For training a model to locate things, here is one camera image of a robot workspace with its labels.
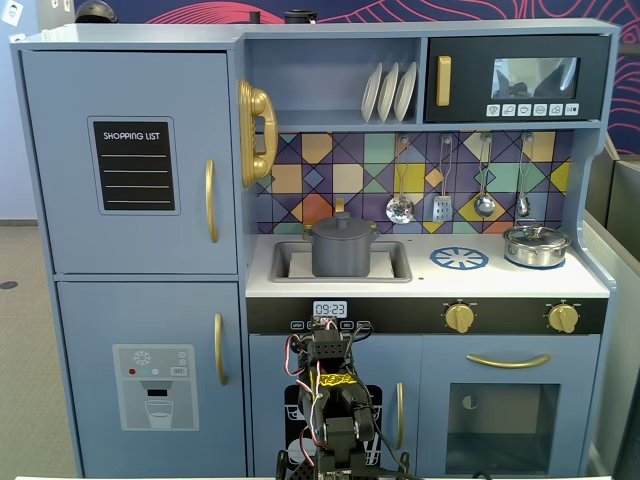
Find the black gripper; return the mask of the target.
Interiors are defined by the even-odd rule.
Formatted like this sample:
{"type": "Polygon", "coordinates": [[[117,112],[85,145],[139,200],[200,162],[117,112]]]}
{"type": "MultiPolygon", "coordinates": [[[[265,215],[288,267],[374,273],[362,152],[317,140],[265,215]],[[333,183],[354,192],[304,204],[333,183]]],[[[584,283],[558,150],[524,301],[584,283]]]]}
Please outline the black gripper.
{"type": "Polygon", "coordinates": [[[349,331],[338,329],[316,329],[312,333],[312,342],[326,346],[346,346],[350,340],[349,331]]]}

